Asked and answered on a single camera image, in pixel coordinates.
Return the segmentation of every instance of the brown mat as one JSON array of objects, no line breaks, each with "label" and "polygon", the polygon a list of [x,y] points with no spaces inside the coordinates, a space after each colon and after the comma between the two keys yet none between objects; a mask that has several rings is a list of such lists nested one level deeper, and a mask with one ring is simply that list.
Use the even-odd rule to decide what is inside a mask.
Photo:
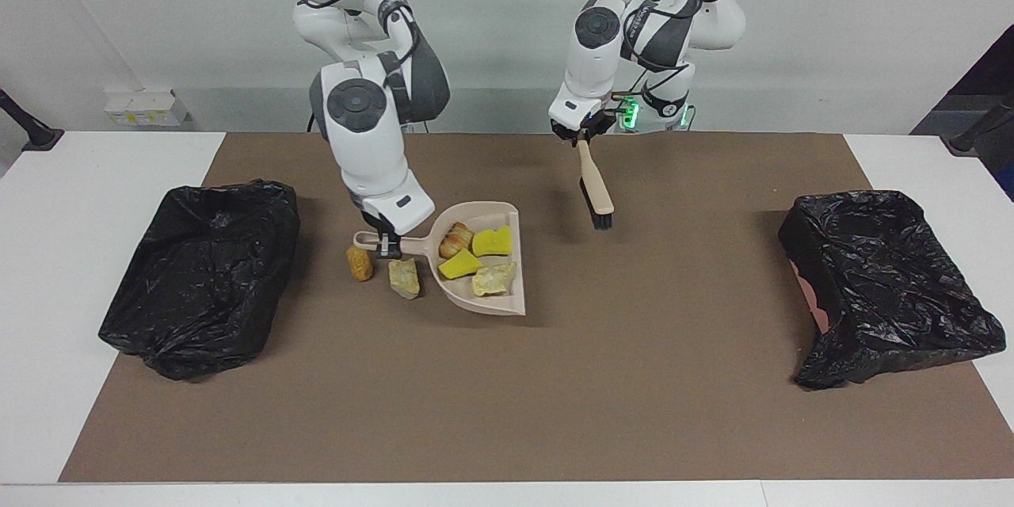
[{"label": "brown mat", "polygon": [[62,481],[1014,477],[1014,435],[970,364],[790,383],[814,325],[776,232],[798,194],[868,187],[841,136],[597,139],[609,232],[551,136],[408,146],[438,208],[520,208],[528,316],[466,313],[431,276],[413,302],[384,272],[353,282],[363,224],[319,136],[228,135],[208,185],[300,196],[268,348],[197,384],[117,359]]}]

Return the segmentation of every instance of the beige dustpan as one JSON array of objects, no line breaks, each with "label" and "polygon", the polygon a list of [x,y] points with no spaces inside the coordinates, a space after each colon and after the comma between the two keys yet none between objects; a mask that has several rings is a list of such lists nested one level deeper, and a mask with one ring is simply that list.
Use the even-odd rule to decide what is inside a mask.
[{"label": "beige dustpan", "polygon": [[[511,283],[507,295],[492,297],[477,297],[472,292],[472,277],[460,277],[457,280],[447,280],[437,269],[443,260],[438,251],[440,242],[443,240],[451,226],[455,222],[460,222],[468,227],[473,232],[479,233],[483,230],[499,230],[503,226],[510,226],[511,239],[513,244],[512,254],[509,257],[485,257],[482,258],[483,265],[497,266],[501,264],[517,264],[517,272],[514,273],[514,282]],[[373,251],[377,246],[376,233],[357,232],[353,237],[356,247]],[[422,256],[427,258],[430,269],[440,289],[455,305],[462,309],[475,313],[487,315],[523,315],[524,314],[524,280],[522,278],[521,266],[521,228],[518,223],[517,208],[510,204],[500,203],[500,201],[468,201],[447,208],[443,214],[439,215],[433,223],[428,236],[425,238],[402,238],[402,254],[409,256]]]}]

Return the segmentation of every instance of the robotic arm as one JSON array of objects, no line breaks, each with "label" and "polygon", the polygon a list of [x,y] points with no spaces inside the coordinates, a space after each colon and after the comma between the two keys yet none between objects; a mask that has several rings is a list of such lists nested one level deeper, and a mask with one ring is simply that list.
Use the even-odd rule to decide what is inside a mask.
[{"label": "robotic arm", "polygon": [[[553,131],[562,139],[590,140],[608,131],[633,131],[638,114],[673,122],[682,110],[696,67],[687,48],[730,49],[745,29],[735,0],[589,0],[578,16],[567,55],[567,71],[550,107]],[[644,67],[639,91],[613,92],[620,59]],[[620,106],[608,105],[623,99]]]},{"label": "robotic arm", "polygon": [[336,63],[310,87],[313,117],[381,258],[434,211],[409,168],[402,125],[430,121],[449,99],[440,60],[406,0],[299,0],[293,20]]}]

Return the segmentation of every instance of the plastic bag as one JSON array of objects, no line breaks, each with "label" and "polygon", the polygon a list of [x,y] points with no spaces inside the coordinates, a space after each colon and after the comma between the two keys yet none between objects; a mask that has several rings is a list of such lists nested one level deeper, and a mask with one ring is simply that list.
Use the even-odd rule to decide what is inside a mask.
[{"label": "plastic bag", "polygon": [[271,333],[297,233],[296,194],[282,183],[170,190],[98,337],[173,380],[248,363]]},{"label": "plastic bag", "polygon": [[793,378],[800,386],[861,383],[1007,347],[1003,327],[980,305],[922,208],[904,194],[800,197],[779,239],[804,291],[812,288],[818,323],[826,319],[820,328],[826,332]]}]

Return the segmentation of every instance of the dustpan handle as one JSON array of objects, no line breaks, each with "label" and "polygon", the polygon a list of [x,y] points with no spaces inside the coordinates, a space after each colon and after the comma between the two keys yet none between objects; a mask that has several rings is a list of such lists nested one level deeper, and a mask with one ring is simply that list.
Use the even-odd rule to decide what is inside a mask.
[{"label": "dustpan handle", "polygon": [[[359,249],[373,251],[377,248],[377,244],[380,244],[380,239],[373,232],[356,232],[356,235],[352,236],[352,244],[355,244]],[[426,240],[423,238],[402,238],[402,254],[428,257]]]}]

